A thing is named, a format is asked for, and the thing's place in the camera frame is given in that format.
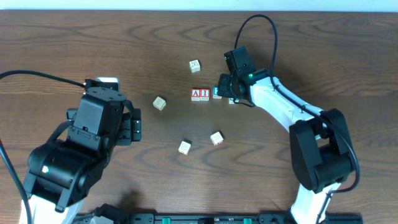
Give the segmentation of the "red letter A block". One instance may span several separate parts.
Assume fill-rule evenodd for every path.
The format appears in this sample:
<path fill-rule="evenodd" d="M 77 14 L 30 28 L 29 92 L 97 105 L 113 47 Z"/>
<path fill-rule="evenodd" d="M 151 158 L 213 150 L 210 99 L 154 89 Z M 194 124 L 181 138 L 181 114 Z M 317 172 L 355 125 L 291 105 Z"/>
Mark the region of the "red letter A block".
<path fill-rule="evenodd" d="M 200 101 L 200 89 L 193 88 L 191 89 L 191 100 L 192 101 Z"/>

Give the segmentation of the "blue number 2 block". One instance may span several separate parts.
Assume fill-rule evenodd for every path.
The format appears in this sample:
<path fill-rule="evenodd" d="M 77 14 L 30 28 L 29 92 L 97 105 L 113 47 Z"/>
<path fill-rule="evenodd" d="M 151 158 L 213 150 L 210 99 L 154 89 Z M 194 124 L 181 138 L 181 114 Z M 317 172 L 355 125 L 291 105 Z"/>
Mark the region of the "blue number 2 block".
<path fill-rule="evenodd" d="M 222 97 L 218 95 L 218 87 L 217 86 L 213 87 L 213 99 L 222 99 Z"/>

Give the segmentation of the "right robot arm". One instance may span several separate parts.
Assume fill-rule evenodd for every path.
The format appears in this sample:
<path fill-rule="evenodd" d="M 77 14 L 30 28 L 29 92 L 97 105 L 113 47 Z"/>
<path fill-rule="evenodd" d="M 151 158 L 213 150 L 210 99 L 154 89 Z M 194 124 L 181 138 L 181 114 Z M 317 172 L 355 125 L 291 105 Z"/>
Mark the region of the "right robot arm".
<path fill-rule="evenodd" d="M 303 101 L 268 69 L 258 70 L 245 47 L 224 54 L 229 69 L 221 74 L 218 95 L 235 103 L 247 100 L 268 112 L 289 133 L 292 168 L 300 182 L 290 212 L 296 223 L 323 223 L 326 208 L 358 160 L 337 110 L 325 111 Z"/>

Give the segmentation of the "yellow letter C block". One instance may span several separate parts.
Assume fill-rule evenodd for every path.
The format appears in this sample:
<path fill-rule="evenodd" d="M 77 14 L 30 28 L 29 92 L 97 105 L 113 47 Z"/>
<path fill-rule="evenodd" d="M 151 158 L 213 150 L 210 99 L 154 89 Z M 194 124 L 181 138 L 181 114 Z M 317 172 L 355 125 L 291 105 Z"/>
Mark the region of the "yellow letter C block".
<path fill-rule="evenodd" d="M 154 101 L 153 101 L 153 106 L 155 107 L 155 108 L 157 108 L 159 111 L 162 111 L 163 109 L 164 109 L 164 107 L 166 106 L 166 101 L 162 98 L 162 97 L 160 97 L 160 96 L 158 96 Z"/>

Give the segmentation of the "red letter I block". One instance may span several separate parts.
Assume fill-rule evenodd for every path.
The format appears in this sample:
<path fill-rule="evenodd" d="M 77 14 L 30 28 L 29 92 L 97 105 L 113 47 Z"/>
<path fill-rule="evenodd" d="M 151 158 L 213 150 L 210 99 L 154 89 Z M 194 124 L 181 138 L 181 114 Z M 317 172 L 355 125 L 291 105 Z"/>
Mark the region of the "red letter I block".
<path fill-rule="evenodd" d="M 200 100 L 201 101 L 209 101 L 210 100 L 210 89 L 202 88 L 200 90 Z"/>

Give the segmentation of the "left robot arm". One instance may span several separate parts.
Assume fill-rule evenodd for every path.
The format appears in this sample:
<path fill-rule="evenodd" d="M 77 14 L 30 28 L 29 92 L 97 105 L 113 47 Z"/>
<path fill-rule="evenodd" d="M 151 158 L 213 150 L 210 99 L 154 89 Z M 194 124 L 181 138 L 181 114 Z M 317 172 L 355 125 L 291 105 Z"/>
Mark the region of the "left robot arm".
<path fill-rule="evenodd" d="M 116 146 L 141 140 L 141 111 L 120 92 L 118 78 L 87 79 L 77 108 L 66 111 L 28 158 L 20 223 L 73 223 Z"/>

